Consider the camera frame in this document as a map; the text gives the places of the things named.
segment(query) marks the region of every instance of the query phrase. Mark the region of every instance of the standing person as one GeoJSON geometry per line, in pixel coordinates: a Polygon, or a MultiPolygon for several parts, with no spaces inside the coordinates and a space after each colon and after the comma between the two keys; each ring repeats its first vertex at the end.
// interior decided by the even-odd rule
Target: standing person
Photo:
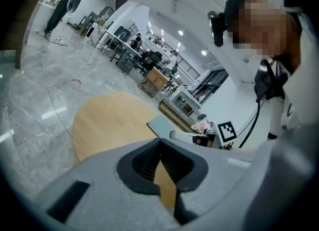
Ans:
{"type": "Polygon", "coordinates": [[[61,0],[56,6],[51,18],[48,21],[47,27],[40,34],[44,37],[50,37],[52,31],[58,26],[59,22],[67,13],[67,4],[69,0],[61,0]]]}
{"type": "MultiPolygon", "coordinates": [[[[275,76],[284,75],[289,81],[302,60],[309,59],[312,51],[301,48],[302,26],[296,13],[274,8],[268,0],[228,0],[224,13],[233,44],[237,48],[248,46],[260,55],[269,56],[273,60],[275,76]]],[[[269,139],[276,139],[284,131],[298,127],[297,112],[287,95],[271,98],[270,104],[269,139]]]]}

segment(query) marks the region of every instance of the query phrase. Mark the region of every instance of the gray tile floor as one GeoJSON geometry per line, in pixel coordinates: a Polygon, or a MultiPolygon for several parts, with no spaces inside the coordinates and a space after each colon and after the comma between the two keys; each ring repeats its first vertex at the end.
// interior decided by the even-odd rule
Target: gray tile floor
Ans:
{"type": "Polygon", "coordinates": [[[125,91],[155,110],[159,104],[71,27],[59,25],[50,40],[57,37],[68,46],[31,32],[21,70],[0,61],[0,133],[13,131],[0,140],[0,160],[14,187],[30,199],[72,167],[71,126],[76,110],[86,100],[125,91]]]}

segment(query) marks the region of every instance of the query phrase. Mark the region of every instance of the cable on floor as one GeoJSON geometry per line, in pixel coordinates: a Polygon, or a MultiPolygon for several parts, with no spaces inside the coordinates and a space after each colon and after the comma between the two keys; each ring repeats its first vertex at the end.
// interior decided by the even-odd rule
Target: cable on floor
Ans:
{"type": "Polygon", "coordinates": [[[48,90],[48,87],[47,87],[47,85],[46,85],[46,79],[45,79],[45,73],[44,73],[44,69],[43,69],[43,63],[41,64],[41,67],[42,67],[42,73],[43,73],[43,78],[44,78],[45,89],[46,89],[46,91],[47,91],[47,93],[48,93],[48,96],[49,96],[49,99],[50,99],[51,104],[52,104],[52,106],[53,106],[53,109],[54,109],[54,111],[55,111],[55,114],[57,115],[58,119],[60,120],[61,124],[63,125],[65,131],[70,135],[70,137],[72,137],[72,135],[70,134],[70,132],[68,131],[68,129],[66,129],[65,125],[63,124],[63,122],[62,122],[62,120],[61,120],[61,118],[60,118],[60,116],[59,116],[59,113],[56,112],[56,109],[55,109],[55,106],[54,106],[54,104],[53,104],[51,95],[50,95],[49,90],[48,90]]]}
{"type": "Polygon", "coordinates": [[[58,39],[56,39],[55,41],[50,41],[48,38],[47,38],[47,41],[49,41],[50,43],[54,43],[54,44],[58,44],[58,45],[61,45],[61,46],[68,46],[68,44],[60,44],[59,42],[59,40],[58,39]]]}

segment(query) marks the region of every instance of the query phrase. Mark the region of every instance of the wooden tabletop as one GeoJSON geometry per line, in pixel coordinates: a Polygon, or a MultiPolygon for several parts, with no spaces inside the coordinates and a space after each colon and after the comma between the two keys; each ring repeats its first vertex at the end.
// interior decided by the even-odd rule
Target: wooden tabletop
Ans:
{"type": "Polygon", "coordinates": [[[147,123],[158,115],[129,93],[95,96],[76,112],[72,125],[75,153],[83,161],[96,153],[157,138],[147,123]]]}

